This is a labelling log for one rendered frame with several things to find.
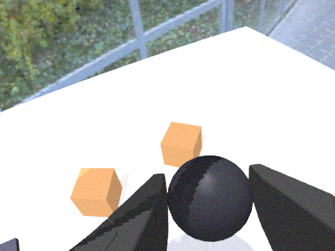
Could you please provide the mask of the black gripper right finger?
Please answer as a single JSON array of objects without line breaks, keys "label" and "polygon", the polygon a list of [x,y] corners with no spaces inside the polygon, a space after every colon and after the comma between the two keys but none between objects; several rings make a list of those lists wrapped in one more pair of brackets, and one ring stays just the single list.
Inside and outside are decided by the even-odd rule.
[{"label": "black gripper right finger", "polygon": [[271,250],[335,251],[335,195],[263,164],[248,180]]}]

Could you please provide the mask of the small tan cube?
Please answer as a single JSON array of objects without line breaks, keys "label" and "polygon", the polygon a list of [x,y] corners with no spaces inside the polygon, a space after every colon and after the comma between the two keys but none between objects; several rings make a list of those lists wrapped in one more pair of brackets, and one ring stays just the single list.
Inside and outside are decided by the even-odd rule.
[{"label": "small tan cube", "polygon": [[160,142],[164,165],[180,168],[202,150],[202,126],[170,122]]},{"label": "small tan cube", "polygon": [[81,167],[70,200],[82,215],[108,218],[117,210],[122,189],[114,168]]}]

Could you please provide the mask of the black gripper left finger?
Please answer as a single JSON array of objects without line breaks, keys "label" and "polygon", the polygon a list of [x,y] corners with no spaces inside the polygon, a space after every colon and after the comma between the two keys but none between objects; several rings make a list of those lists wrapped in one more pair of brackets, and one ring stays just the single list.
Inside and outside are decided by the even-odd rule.
[{"label": "black gripper left finger", "polygon": [[98,228],[68,251],[167,251],[165,174],[154,174]]}]

